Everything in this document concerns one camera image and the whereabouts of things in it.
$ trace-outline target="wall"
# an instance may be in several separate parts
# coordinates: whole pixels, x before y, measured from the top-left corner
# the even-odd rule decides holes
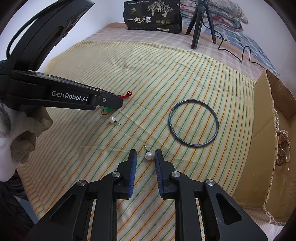
[[[264,0],[234,0],[243,9],[249,24],[244,32],[263,49],[280,79],[296,97],[296,42],[288,28]]]
[[[52,4],[56,0],[28,0],[21,8],[17,11],[17,13],[11,18],[4,31],[0,35],[0,60],[6,59],[6,46],[8,45],[10,39],[13,35],[22,27],[25,22],[27,22],[32,16],[36,13]],[[115,15],[112,11],[106,11],[111,8],[111,1],[107,0],[92,0],[95,2],[94,6],[90,8],[86,12],[86,14],[78,21],[78,23],[74,26],[74,28],[69,32],[69,34],[63,38],[60,43],[52,49],[49,53],[43,64],[41,65],[39,71],[43,71],[47,65],[47,63],[57,56],[58,54],[64,52],[73,44],[87,38],[88,36],[96,33],[104,26],[120,21],[122,19],[122,12],[120,16]]]

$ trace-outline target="black snack bag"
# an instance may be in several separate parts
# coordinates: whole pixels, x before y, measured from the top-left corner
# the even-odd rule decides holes
[[[124,2],[124,22],[129,30],[153,30],[178,34],[182,31],[180,0]]]

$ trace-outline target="gloved hand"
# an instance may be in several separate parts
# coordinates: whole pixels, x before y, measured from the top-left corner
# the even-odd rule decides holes
[[[52,126],[45,107],[27,113],[0,102],[0,181],[9,180],[18,163],[25,163],[35,150],[36,137]]]

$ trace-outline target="yellow striped fabric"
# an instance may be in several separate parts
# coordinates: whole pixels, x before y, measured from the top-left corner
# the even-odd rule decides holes
[[[18,167],[39,218],[75,182],[101,179],[134,148],[135,188],[130,200],[118,201],[118,240],[173,240],[174,201],[160,198],[144,144],[152,152],[162,149],[165,160],[192,179],[212,178],[234,192],[251,140],[252,79],[203,54],[142,42],[82,41],[53,59],[47,73],[133,95],[111,114],[121,125],[109,123],[111,115],[100,115],[102,107],[48,108],[53,126],[38,138],[28,163]],[[204,148],[184,146],[170,134],[169,112],[185,99],[204,101],[217,113],[218,135]],[[213,116],[197,104],[181,106],[173,125],[193,143],[205,142],[215,130]]]

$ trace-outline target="metal screw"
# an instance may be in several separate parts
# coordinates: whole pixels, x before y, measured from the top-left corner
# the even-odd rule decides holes
[[[120,172],[112,172],[112,177],[119,177],[120,176]]]
[[[173,177],[180,177],[180,175],[181,174],[179,172],[177,172],[177,171],[172,172]]]
[[[208,184],[209,186],[214,186],[215,185],[215,181],[212,180],[212,179],[208,179],[205,183]]]
[[[79,180],[77,182],[77,185],[80,186],[80,187],[83,187],[85,184],[86,184],[86,181],[85,180]]]

